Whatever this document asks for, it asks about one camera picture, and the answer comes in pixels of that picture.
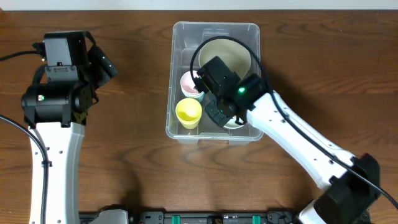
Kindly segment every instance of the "wood grain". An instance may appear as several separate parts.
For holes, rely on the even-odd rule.
[[[0,55],[31,49],[44,33],[89,30],[119,70],[99,89],[80,156],[79,205],[125,203],[168,211],[301,209],[321,192],[264,136],[247,146],[181,145],[165,133],[172,27],[178,21],[254,22],[275,89],[315,129],[381,165],[398,197],[398,16],[395,11],[52,11],[0,15]],[[0,63],[1,114],[23,122],[20,99],[41,64]],[[28,138],[0,123],[0,223],[27,223]],[[398,214],[380,198],[374,223]]]

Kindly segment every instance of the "yellow cup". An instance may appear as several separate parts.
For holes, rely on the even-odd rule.
[[[192,98],[185,98],[177,103],[175,113],[182,126],[193,129],[198,126],[201,118],[201,105]]]

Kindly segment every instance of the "clear storage box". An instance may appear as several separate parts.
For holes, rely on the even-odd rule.
[[[170,138],[180,143],[196,144],[200,139],[227,140],[230,144],[247,144],[262,138],[263,133],[245,124],[242,128],[228,130],[218,127],[208,117],[205,106],[209,103],[208,94],[201,102],[203,112],[199,125],[195,129],[184,128],[177,119],[175,107],[184,99],[180,87],[182,75],[189,71],[189,65],[194,51],[205,40],[225,35],[239,39],[247,44],[260,57],[260,29],[252,23],[220,23],[220,22],[178,22],[173,27],[172,59],[170,66],[169,102],[167,103],[166,133]],[[198,55],[193,64],[198,70]],[[260,75],[256,61],[251,59],[248,74]]]

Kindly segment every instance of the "cable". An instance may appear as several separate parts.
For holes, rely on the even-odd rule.
[[[383,194],[394,206],[396,209],[398,209],[398,202],[395,201],[395,199],[389,194],[387,193],[385,190],[383,190],[381,187],[378,187],[377,185],[375,185],[374,183],[372,183],[370,180],[366,179],[365,177],[363,177],[362,175],[360,175],[359,173],[357,173],[355,170],[353,170],[349,165],[345,164],[343,161],[339,160],[336,156],[334,156],[333,154],[331,154],[330,152],[328,152],[326,149],[324,149],[321,145],[319,145],[317,142],[315,142],[312,138],[310,138],[309,136],[307,136],[299,127],[297,127],[292,120],[290,120],[289,116],[287,114],[285,114],[282,109],[280,108],[275,95],[274,95],[274,89],[271,85],[271,82],[269,81],[269,75],[267,73],[266,68],[264,67],[264,65],[261,63],[260,59],[257,57],[257,55],[250,49],[249,46],[247,46],[245,43],[241,42],[238,39],[235,39],[233,37],[227,37],[227,36],[217,36],[217,37],[212,37],[206,41],[204,41],[203,43],[201,43],[199,45],[199,47],[196,49],[196,51],[193,53],[192,59],[191,59],[191,63],[190,63],[190,72],[191,72],[191,77],[192,80],[195,81],[195,79],[193,78],[193,62],[195,60],[195,57],[197,55],[197,53],[199,53],[199,50],[207,43],[209,43],[212,40],[217,40],[217,39],[226,39],[226,40],[232,40],[240,45],[242,45],[246,50],[249,51],[250,55],[256,60],[257,64],[260,67],[260,70],[262,71],[262,73],[264,74],[264,82],[266,84],[266,87],[268,89],[268,93],[271,95],[272,101],[275,104],[275,107],[277,108],[277,110],[279,111],[280,115],[286,120],[286,122],[288,122],[291,127],[298,132],[305,140],[307,140],[309,143],[311,143],[313,146],[315,146],[319,151],[321,151],[322,153],[324,153],[324,155],[326,155],[327,157],[329,157],[333,162],[339,164],[341,167],[345,168],[348,172],[350,172],[351,174],[355,175],[357,178],[361,179],[362,181],[364,181],[365,183],[367,183],[370,187],[372,187],[374,190],[378,191],[380,194]]]
[[[37,147],[39,148],[40,153],[42,154],[44,178],[43,178],[43,192],[42,192],[40,223],[45,224],[45,212],[46,212],[46,206],[47,206],[47,187],[49,184],[49,164],[50,164],[49,158],[47,156],[47,151],[45,150],[45,147],[40,143],[40,141],[28,129],[26,129],[25,127],[23,127],[16,121],[13,121],[10,118],[3,116],[1,114],[0,114],[0,119],[14,125],[16,128],[20,129],[25,134],[27,134],[31,138],[31,140],[36,143]]]
[[[23,52],[17,52],[17,53],[13,53],[13,54],[10,54],[10,55],[6,55],[6,56],[3,56],[3,57],[0,58],[0,62],[4,61],[4,60],[7,60],[7,59],[10,59],[10,58],[13,58],[13,57],[16,57],[16,56],[25,55],[25,54],[37,54],[37,51],[35,51],[35,50],[26,50],[26,51],[23,51]]]

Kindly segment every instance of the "gray plastic container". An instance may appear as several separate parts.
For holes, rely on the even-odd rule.
[[[203,112],[199,125],[195,129],[184,128],[177,119],[175,107],[180,100],[185,98],[180,87],[181,76],[189,71],[190,61],[197,47],[203,41],[219,35],[239,39],[260,57],[260,29],[253,23],[178,22],[174,25],[166,133],[180,143],[196,144],[200,139],[218,139],[228,140],[230,144],[248,144],[262,138],[263,133],[250,124],[235,130],[218,127],[205,112],[205,106],[209,103],[208,94],[200,103]],[[199,69],[198,55],[193,69]],[[252,73],[260,75],[259,67],[253,58],[248,71],[248,74]]]

